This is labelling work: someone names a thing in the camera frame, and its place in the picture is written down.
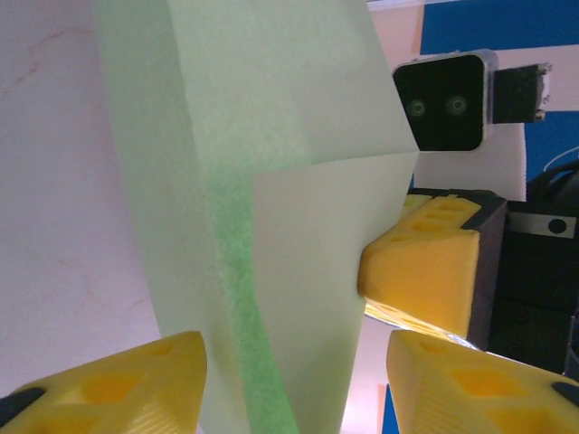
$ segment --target cable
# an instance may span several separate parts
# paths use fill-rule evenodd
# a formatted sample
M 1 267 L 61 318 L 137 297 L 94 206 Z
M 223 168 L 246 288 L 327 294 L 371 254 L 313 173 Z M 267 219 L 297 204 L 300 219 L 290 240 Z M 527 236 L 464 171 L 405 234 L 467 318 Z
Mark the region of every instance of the cable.
M 549 166 L 550 166 L 552 163 L 554 163 L 555 161 L 563 158 L 564 156 L 568 156 L 569 154 L 572 154 L 573 152 L 577 152 L 577 151 L 579 151 L 579 146 L 572 147 L 571 149 L 568 149 L 568 150 L 562 152 L 561 154 L 559 154 L 558 156 L 556 156 L 555 158 L 553 158 L 551 161 L 549 161 L 549 162 L 545 165 L 545 167 L 543 167 L 543 172 L 546 172 L 547 169 L 549 168 Z

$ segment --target light green foam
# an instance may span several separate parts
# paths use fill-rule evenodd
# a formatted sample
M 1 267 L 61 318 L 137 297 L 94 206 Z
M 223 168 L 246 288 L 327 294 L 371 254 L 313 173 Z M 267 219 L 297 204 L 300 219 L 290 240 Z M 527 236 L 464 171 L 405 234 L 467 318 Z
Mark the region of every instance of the light green foam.
M 252 175 L 412 148 L 365 5 L 100 0 L 95 15 L 159 327 L 206 341 L 202 426 L 298 432 L 255 303 Z M 405 134 L 387 146 L 392 125 Z

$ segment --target green foam block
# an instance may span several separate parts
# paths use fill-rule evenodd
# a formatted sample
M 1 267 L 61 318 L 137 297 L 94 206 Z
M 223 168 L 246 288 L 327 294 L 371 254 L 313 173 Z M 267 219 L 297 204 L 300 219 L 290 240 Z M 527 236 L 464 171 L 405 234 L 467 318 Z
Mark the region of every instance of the green foam block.
M 277 333 L 271 317 L 278 307 L 256 297 L 253 177 L 313 165 L 318 178 L 320 163 L 409 154 L 396 160 L 404 170 L 383 178 L 392 199 L 372 210 L 374 220 L 384 213 L 384 226 L 395 223 L 416 147 L 364 2 L 98 0 L 94 11 L 119 165 L 159 328 L 163 335 L 200 330 L 206 342 L 205 432 L 336 432 L 363 303 L 344 297 L 340 312 L 352 329 L 334 335 L 348 348 L 337 354 L 335 373 L 348 378 L 336 379 L 337 398 L 312 383 L 331 405 L 327 414 L 308 412 L 297 403 L 297 371 L 316 378 L 320 367 L 280 363 L 300 331 L 286 324 L 291 336 Z M 324 190 L 316 197 L 326 197 Z M 365 238 L 376 228 L 362 232 Z M 322 287 L 316 300 L 332 303 L 329 285 Z M 331 324 L 323 315 L 311 326 Z M 320 340 L 328 334 L 309 335 L 295 360 L 326 344 Z

